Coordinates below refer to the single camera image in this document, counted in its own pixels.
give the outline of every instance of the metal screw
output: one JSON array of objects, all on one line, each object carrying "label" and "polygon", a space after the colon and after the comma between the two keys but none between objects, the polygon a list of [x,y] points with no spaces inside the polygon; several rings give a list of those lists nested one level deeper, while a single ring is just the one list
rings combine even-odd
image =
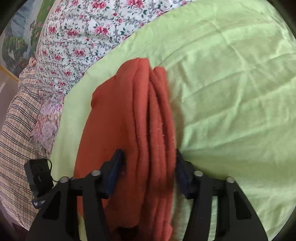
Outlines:
[{"label": "metal screw", "polygon": [[61,177],[59,180],[61,183],[66,183],[67,181],[69,181],[68,177]]},{"label": "metal screw", "polygon": [[228,177],[228,178],[226,178],[226,181],[229,183],[234,183],[235,179],[233,177]]},{"label": "metal screw", "polygon": [[94,170],[94,171],[91,172],[91,174],[93,176],[99,176],[99,175],[101,175],[101,171],[100,170]]},{"label": "metal screw", "polygon": [[197,177],[202,177],[203,176],[203,172],[202,171],[195,171],[194,175]]}]

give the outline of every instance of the pink rose pattern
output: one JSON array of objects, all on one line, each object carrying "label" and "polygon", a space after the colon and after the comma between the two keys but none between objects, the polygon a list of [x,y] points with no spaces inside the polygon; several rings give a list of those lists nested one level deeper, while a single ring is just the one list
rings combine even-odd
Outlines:
[{"label": "pink rose pattern", "polygon": [[134,31],[184,0],[63,0],[44,24],[36,78],[45,98],[65,96],[85,71]]}]

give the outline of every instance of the pillow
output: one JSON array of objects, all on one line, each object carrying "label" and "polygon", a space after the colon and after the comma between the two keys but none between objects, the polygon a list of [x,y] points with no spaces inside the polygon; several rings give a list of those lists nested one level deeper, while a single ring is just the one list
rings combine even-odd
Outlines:
[{"label": "pillow", "polygon": [[37,210],[23,165],[43,158],[30,144],[29,135],[42,105],[42,91],[35,79],[35,67],[27,66],[19,77],[18,94],[13,98],[0,135],[0,200],[7,213],[29,229]]}]

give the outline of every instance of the orange towel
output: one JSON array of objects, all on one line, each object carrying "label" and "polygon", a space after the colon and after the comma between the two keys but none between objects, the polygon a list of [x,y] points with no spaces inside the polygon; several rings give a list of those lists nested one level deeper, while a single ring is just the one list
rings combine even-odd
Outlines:
[{"label": "orange towel", "polygon": [[[125,62],[93,93],[74,177],[82,178],[122,149],[126,165],[115,192],[103,201],[111,231],[138,225],[137,240],[168,241],[175,140],[166,71],[148,59]],[[78,211],[83,214],[82,199]]]}]

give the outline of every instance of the light green bedsheet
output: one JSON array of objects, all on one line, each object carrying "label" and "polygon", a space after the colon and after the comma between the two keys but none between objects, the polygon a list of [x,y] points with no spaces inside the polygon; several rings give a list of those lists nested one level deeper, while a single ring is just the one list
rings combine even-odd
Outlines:
[{"label": "light green bedsheet", "polygon": [[[234,177],[274,238],[296,204],[296,41],[284,20],[265,0],[198,0],[135,32],[66,96],[54,179],[73,175],[93,91],[136,57],[168,72],[184,159]],[[190,209],[176,192],[173,239],[182,239]]]}]

